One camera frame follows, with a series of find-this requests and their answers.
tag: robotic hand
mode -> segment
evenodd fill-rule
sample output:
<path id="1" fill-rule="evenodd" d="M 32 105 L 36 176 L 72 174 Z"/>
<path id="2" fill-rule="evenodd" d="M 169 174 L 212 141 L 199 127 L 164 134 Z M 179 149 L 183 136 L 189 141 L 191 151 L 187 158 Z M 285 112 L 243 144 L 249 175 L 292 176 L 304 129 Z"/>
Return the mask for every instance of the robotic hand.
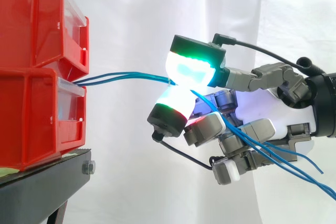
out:
<path id="1" fill-rule="evenodd" d="M 251 72 L 221 68 L 219 65 L 225 55 L 222 44 L 250 47 L 283 63 L 264 65 Z M 286 161 L 298 160 L 293 152 L 307 154 L 313 147 L 311 136 L 336 136 L 336 73 L 325 74 L 308 58 L 302 57 L 294 64 L 264 49 L 219 34 L 209 44 L 175 36 L 171 53 L 187 58 L 186 63 L 180 63 L 179 58 L 167 60 L 167 64 L 175 64 L 175 68 L 166 65 L 175 83 L 181 86 L 193 83 L 186 86 L 190 89 L 206 82 L 210 87 L 225 88 L 205 98 L 231 124 L 258 143 L 267 144 Z M 208 70 L 200 66 L 190 67 L 191 59 L 196 59 L 197 64 L 208 62 L 214 69 L 212 78 L 207 76 Z M 295 73 L 293 67 L 308 77 Z M 224 156 L 211 157 L 210 164 L 220 185 L 239 180 L 247 171 L 272 164 L 227 129 L 222 116 L 212 112 L 203 100 L 197 98 L 192 107 L 194 110 L 189 119 L 196 120 L 186 126 L 187 116 L 158 101 L 148 117 L 148 122 L 154 126 L 153 139 L 161 142 L 164 136 L 177 137 L 184 130 L 188 145 L 198 147 L 218 140 Z"/>

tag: metal stand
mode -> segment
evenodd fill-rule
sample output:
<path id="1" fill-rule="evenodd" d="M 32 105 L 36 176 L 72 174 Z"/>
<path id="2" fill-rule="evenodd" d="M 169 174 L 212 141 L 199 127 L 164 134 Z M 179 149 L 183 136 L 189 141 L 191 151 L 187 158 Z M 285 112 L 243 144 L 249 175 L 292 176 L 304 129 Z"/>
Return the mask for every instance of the metal stand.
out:
<path id="1" fill-rule="evenodd" d="M 48 224 L 61 224 L 67 200 L 90 180 L 95 168 L 91 150 L 71 154 L 0 178 L 0 223 L 40 224 L 48 218 Z"/>
<path id="2" fill-rule="evenodd" d="M 65 203 L 60 206 L 55 212 L 53 212 L 47 221 L 47 224 L 62 224 L 64 220 L 64 214 L 65 210 L 67 208 L 68 201 L 65 201 Z"/>

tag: black connector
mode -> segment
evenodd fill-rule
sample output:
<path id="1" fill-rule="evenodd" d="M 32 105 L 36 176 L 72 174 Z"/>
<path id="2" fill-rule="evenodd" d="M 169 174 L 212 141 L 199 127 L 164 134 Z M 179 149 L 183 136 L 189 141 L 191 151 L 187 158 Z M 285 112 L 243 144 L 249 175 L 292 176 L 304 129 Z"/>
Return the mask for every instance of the black connector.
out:
<path id="1" fill-rule="evenodd" d="M 307 57 L 301 57 L 296 61 L 296 64 L 301 66 L 300 69 L 301 73 L 304 73 L 307 76 L 318 76 L 320 74 L 325 73 L 322 69 L 318 66 L 314 65 L 311 60 Z"/>
<path id="2" fill-rule="evenodd" d="M 212 43 L 219 46 L 222 46 L 223 44 L 234 46 L 237 43 L 237 39 L 223 34 L 215 34 Z"/>

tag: wire bundle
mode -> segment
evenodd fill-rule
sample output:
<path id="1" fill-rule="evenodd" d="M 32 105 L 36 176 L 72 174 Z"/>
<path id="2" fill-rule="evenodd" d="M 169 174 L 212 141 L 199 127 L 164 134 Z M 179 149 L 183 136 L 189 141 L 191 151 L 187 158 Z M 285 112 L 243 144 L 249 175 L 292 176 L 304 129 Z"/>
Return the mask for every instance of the wire bundle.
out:
<path id="1" fill-rule="evenodd" d="M 96 80 L 96 79 L 100 79 L 100 78 L 104 78 L 104 77 L 108 77 L 108 76 L 118 76 L 118 77 L 114 77 L 114 78 L 110 78 L 110 79 L 105 79 L 105 80 L 101 80 L 101 81 L 95 81 L 95 82 L 86 82 L 86 81 L 91 81 L 91 80 Z M 153 81 L 158 81 L 158 82 L 163 82 L 163 83 L 170 83 L 170 84 L 175 84 L 174 82 L 172 82 L 169 78 L 167 77 L 162 77 L 162 76 L 155 76 L 152 74 L 147 74 L 147 73 L 141 73 L 141 72 L 116 72 L 116 73 L 107 73 L 107 74 L 102 74 L 100 76 L 96 76 L 96 77 L 91 77 L 91 78 L 87 78 L 87 79 L 83 79 L 83 80 L 79 80 L 74 82 L 74 84 L 77 84 L 79 86 L 94 86 L 94 85 L 99 85 L 99 84 L 103 84 L 103 83 L 108 83 L 108 82 L 112 82 L 112 81 L 117 81 L 117 80 L 123 80 L 123 79 L 146 79 L 146 80 L 153 80 Z M 199 97 L 201 100 L 203 100 L 211 109 L 213 112 L 219 112 L 217 110 L 217 108 L 209 101 L 207 100 L 204 96 L 202 96 L 201 94 L 197 93 L 196 91 L 192 91 L 197 97 Z M 302 171 L 301 169 L 295 167 L 293 164 L 291 164 L 290 162 L 288 162 L 287 160 L 283 159 L 281 156 L 279 156 L 278 154 L 276 154 L 275 152 L 273 152 L 270 148 L 268 148 L 265 145 L 268 145 L 274 149 L 283 151 L 283 152 L 288 152 L 294 155 L 298 155 L 301 156 L 305 159 L 307 159 L 311 164 L 313 164 L 318 170 L 319 172 L 323 173 L 322 170 L 312 161 L 310 160 L 308 157 L 306 157 L 305 155 L 296 153 L 296 152 L 292 152 L 289 150 L 285 150 L 282 148 L 279 148 L 277 146 L 274 146 L 270 143 L 265 143 L 265 145 L 258 143 L 257 141 L 253 140 L 250 136 L 248 136 L 247 134 L 245 134 L 244 132 L 242 132 L 241 130 L 239 130 L 238 128 L 234 127 L 232 124 L 229 123 L 229 121 L 222 115 L 223 121 L 226 124 L 226 126 L 228 127 L 229 130 L 231 130 L 234 134 L 236 134 L 242 141 L 244 141 L 248 146 L 250 146 L 252 149 L 254 149 L 256 152 L 258 152 L 260 155 L 262 155 L 263 157 L 267 158 L 268 160 L 272 161 L 275 165 L 277 165 L 278 167 L 284 169 L 285 171 L 295 175 L 298 178 L 303 179 L 304 181 L 307 181 L 309 183 L 315 184 L 317 185 L 319 188 L 321 188 L 324 192 L 326 192 L 331 198 L 333 198 L 334 200 L 336 200 L 336 192 L 331 189 L 330 187 L 317 182 L 315 179 L 313 179 L 310 175 L 308 175 L 307 173 L 305 173 L 304 171 Z M 162 144 L 169 148 L 170 150 L 188 158 L 189 160 L 201 165 L 202 167 L 206 168 L 206 169 L 210 169 L 209 166 L 206 166 L 205 164 L 203 164 L 202 162 L 188 156 L 187 154 L 173 148 L 172 146 L 168 145 L 167 143 L 162 141 Z M 289 166 L 292 169 L 289 169 L 287 167 L 285 167 L 283 164 L 279 163 L 278 161 L 276 161 L 274 158 L 270 157 L 267 153 L 265 153 L 264 151 L 258 149 L 256 146 L 259 146 L 261 149 L 264 149 L 267 153 L 273 155 L 276 159 L 280 160 L 281 162 L 283 162 L 285 165 Z"/>
<path id="2" fill-rule="evenodd" d="M 109 78 L 109 79 L 105 79 L 105 80 L 101 80 L 101 81 L 86 82 L 86 81 L 92 81 L 92 80 L 96 80 L 96 79 L 100 79 L 100 78 L 104 78 L 104 77 L 108 77 L 108 76 L 118 76 L 118 77 L 113 77 L 113 78 Z M 173 81 L 171 81 L 170 79 L 168 79 L 167 77 L 155 76 L 153 74 L 141 73 L 141 72 L 106 73 L 106 74 L 101 74 L 99 76 L 90 77 L 90 78 L 86 78 L 86 79 L 83 79 L 83 80 L 75 81 L 73 83 L 80 86 L 80 87 L 83 87 L 83 86 L 100 85 L 100 84 L 108 83 L 108 82 L 111 82 L 111 81 L 118 81 L 118 80 L 124 80 L 124 79 L 145 79 L 145 80 L 159 81 L 159 82 L 170 83 L 172 85 L 175 85 L 175 83 Z"/>
<path id="3" fill-rule="evenodd" d="M 202 99 L 211 109 L 213 112 L 219 112 L 217 110 L 217 108 L 210 102 L 208 101 L 204 96 L 198 94 L 196 91 L 192 91 L 196 96 L 198 96 L 200 99 Z M 229 123 L 229 121 L 222 115 L 222 119 L 225 123 L 225 125 L 229 128 L 229 130 L 231 130 L 234 134 L 236 134 L 242 141 L 244 141 L 248 146 L 250 146 L 252 149 L 254 149 L 256 152 L 258 152 L 260 155 L 262 155 L 263 157 L 267 158 L 268 160 L 272 161 L 275 165 L 277 165 L 278 167 L 284 169 L 285 171 L 295 175 L 298 178 L 303 179 L 304 181 L 307 181 L 309 183 L 315 184 L 318 187 L 320 187 L 324 192 L 326 192 L 331 198 L 333 198 L 334 200 L 336 200 L 336 192 L 331 189 L 330 187 L 317 182 L 315 179 L 313 179 L 310 175 L 308 175 L 307 173 L 305 173 L 304 171 L 302 171 L 301 169 L 297 168 L 296 166 L 294 166 L 293 164 L 291 164 L 290 162 L 288 162 L 287 160 L 283 159 L 282 157 L 280 157 L 278 154 L 276 154 L 275 152 L 273 152 L 271 149 L 269 149 L 268 147 L 258 143 L 257 141 L 253 140 L 250 136 L 248 136 L 247 134 L 245 134 L 244 132 L 242 132 L 241 130 L 239 130 L 238 128 L 234 127 L 232 124 Z M 278 160 L 280 160 L 281 162 L 283 162 L 284 164 L 288 165 L 289 167 L 291 167 L 292 169 L 294 169 L 295 171 L 299 172 L 296 173 L 293 170 L 283 166 L 281 163 L 279 163 L 278 161 L 276 161 L 274 158 L 270 157 L 269 155 L 267 155 L 265 152 L 263 152 L 262 150 L 259 150 L 255 145 L 261 147 L 262 149 L 266 150 L 269 154 L 273 155 L 275 158 L 277 158 Z"/>

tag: bolt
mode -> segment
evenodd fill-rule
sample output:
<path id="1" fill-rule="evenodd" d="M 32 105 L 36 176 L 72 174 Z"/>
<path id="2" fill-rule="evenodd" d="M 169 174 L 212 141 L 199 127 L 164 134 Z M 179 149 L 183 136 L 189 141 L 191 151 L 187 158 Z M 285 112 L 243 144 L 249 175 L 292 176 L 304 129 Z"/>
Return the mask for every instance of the bolt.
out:
<path id="1" fill-rule="evenodd" d="M 85 163 L 83 164 L 83 167 L 82 167 L 82 172 L 83 174 L 86 174 L 86 175 L 90 175 L 90 174 L 94 174 L 96 170 L 96 163 L 95 161 L 85 161 Z"/>

